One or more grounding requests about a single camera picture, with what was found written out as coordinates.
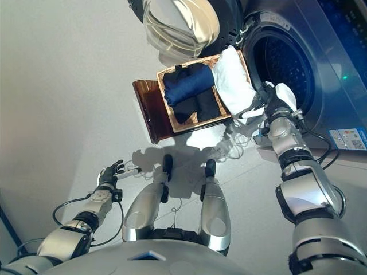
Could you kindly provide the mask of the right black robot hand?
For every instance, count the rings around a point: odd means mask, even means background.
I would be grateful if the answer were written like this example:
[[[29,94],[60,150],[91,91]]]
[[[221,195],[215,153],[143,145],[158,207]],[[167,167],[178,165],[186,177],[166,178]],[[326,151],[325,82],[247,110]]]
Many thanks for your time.
[[[255,110],[264,107],[265,114],[268,117],[274,115],[278,109],[291,109],[285,101],[278,98],[275,86],[270,82],[263,82],[257,93],[259,95],[256,96]]]

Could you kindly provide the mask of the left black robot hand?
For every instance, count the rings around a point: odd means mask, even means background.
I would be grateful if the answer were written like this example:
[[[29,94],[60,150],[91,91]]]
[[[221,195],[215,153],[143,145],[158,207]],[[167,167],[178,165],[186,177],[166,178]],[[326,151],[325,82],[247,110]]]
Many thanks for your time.
[[[141,173],[140,167],[132,169],[125,168],[123,160],[117,160],[108,167],[101,170],[97,177],[97,185],[110,184],[116,186],[117,181]]]

